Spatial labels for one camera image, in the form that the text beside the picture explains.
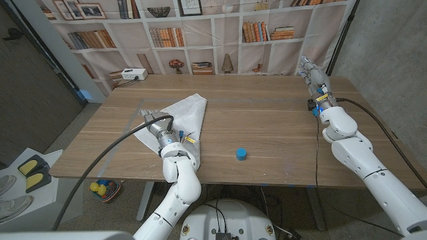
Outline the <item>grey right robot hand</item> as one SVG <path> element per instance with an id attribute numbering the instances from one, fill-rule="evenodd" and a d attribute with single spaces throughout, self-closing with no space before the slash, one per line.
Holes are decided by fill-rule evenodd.
<path id="1" fill-rule="evenodd" d="M 330 79 L 326 73 L 307 57 L 301 56 L 301 60 L 302 69 L 299 74 L 308 86 L 310 95 L 307 102 L 308 110 L 323 111 L 337 106 L 338 104 L 332 96 Z"/>

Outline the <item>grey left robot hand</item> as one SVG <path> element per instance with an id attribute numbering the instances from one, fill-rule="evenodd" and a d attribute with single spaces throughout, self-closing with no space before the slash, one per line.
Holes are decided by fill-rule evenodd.
<path id="1" fill-rule="evenodd" d="M 141 110 L 139 113 L 143 116 L 145 122 L 168 116 L 168 113 L 159 110 Z M 156 137 L 160 149 L 163 149 L 171 143 L 177 142 L 172 124 L 173 117 L 161 119 L 147 127 L 147 130 Z"/>

